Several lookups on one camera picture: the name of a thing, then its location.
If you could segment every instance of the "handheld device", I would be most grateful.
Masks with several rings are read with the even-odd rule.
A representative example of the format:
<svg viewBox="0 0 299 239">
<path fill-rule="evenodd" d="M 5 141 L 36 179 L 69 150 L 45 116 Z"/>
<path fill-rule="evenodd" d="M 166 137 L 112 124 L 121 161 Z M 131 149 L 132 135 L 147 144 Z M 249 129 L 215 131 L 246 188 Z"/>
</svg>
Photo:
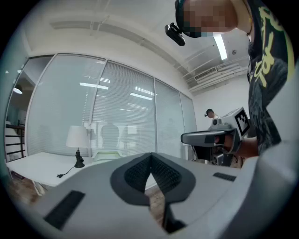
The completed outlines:
<svg viewBox="0 0 299 239">
<path fill-rule="evenodd" d="M 237 152 L 249 128 L 249 121 L 242 107 L 229 112 L 220 119 L 214 119 L 212 125 L 206 131 L 182 134 L 181 141 L 184 144 L 192 145 L 199 159 L 212 161 L 217 148 L 220 148 L 225 154 Z M 228 134 L 232 135 L 233 144 L 230 150 L 227 151 L 224 148 L 224 140 Z"/>
</svg>

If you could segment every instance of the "floor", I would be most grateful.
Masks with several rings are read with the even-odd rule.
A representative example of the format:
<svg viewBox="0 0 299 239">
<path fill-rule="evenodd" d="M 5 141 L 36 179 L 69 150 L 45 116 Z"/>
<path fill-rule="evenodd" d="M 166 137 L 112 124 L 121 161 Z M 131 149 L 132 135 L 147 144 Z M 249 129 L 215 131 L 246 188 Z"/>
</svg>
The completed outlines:
<svg viewBox="0 0 299 239">
<path fill-rule="evenodd" d="M 231 167 L 240 168 L 241 161 L 233 159 Z M 9 193 L 15 200 L 20 200 L 27 205 L 34 205 L 41 197 L 37 195 L 35 186 L 31 180 L 19 179 L 13 176 L 9 184 Z M 164 195 L 158 186 L 154 186 L 145 191 L 150 199 L 150 212 L 158 224 L 162 225 L 164 213 Z"/>
</svg>

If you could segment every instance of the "ceiling light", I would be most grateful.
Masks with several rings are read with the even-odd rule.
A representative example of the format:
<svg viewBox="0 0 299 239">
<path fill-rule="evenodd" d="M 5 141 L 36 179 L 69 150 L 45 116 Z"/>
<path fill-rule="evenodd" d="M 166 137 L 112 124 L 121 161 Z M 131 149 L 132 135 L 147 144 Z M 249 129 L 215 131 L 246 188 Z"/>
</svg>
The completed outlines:
<svg viewBox="0 0 299 239">
<path fill-rule="evenodd" d="M 88 84 L 88 83 L 82 83 L 82 82 L 80 82 L 80 85 L 81 86 L 88 86 L 88 87 L 97 87 L 96 84 Z M 98 88 L 108 90 L 107 86 L 98 85 Z"/>
<path fill-rule="evenodd" d="M 139 97 L 139 98 L 143 98 L 143 99 L 148 99 L 148 100 L 152 100 L 153 99 L 153 98 L 150 98 L 150 97 L 146 97 L 146 96 L 138 95 L 138 94 L 134 94 L 134 93 L 131 93 L 130 95 L 136 96 L 136 97 Z"/>
<path fill-rule="evenodd" d="M 134 87 L 134 90 L 137 90 L 137 91 L 141 91 L 141 92 L 144 92 L 144 93 L 147 93 L 147 94 L 149 94 L 149 95 L 154 95 L 154 93 L 153 92 L 150 92 L 150 91 L 147 91 L 147 90 L 144 90 L 144 89 L 141 89 L 141 88 L 139 88 L 139 87 Z"/>
<path fill-rule="evenodd" d="M 225 50 L 225 46 L 221 34 L 215 35 L 214 39 L 216 41 L 218 50 L 220 52 L 221 60 L 226 59 L 228 56 L 226 54 L 226 50 Z"/>
<path fill-rule="evenodd" d="M 142 107 L 140 105 L 135 105 L 135 104 L 131 104 L 131 103 L 128 103 L 128 106 L 138 108 L 138 109 L 147 110 L 147 107 Z"/>
<path fill-rule="evenodd" d="M 20 85 L 16 85 L 15 88 L 13 89 L 14 92 L 16 92 L 17 94 L 23 94 L 22 92 L 22 87 Z"/>
<path fill-rule="evenodd" d="M 132 111 L 132 112 L 134 112 L 134 110 L 126 110 L 126 109 L 120 109 L 120 110 L 125 110 L 125 111 Z"/>
<path fill-rule="evenodd" d="M 101 78 L 100 80 L 101 80 L 102 82 L 110 83 L 110 80 L 109 80 L 109 79 Z"/>
</svg>

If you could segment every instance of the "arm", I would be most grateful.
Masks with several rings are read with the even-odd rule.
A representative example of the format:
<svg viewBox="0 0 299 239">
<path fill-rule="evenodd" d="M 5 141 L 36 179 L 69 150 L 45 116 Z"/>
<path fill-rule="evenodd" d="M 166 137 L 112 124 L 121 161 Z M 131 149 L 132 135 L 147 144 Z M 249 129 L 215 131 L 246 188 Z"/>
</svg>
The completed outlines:
<svg viewBox="0 0 299 239">
<path fill-rule="evenodd" d="M 233 143 L 233 139 L 231 135 L 225 136 L 224 146 L 229 151 Z M 242 142 L 242 145 L 237 153 L 235 153 L 236 156 L 241 156 L 245 158 L 258 156 L 258 150 L 257 150 L 257 138 L 245 138 Z"/>
</svg>

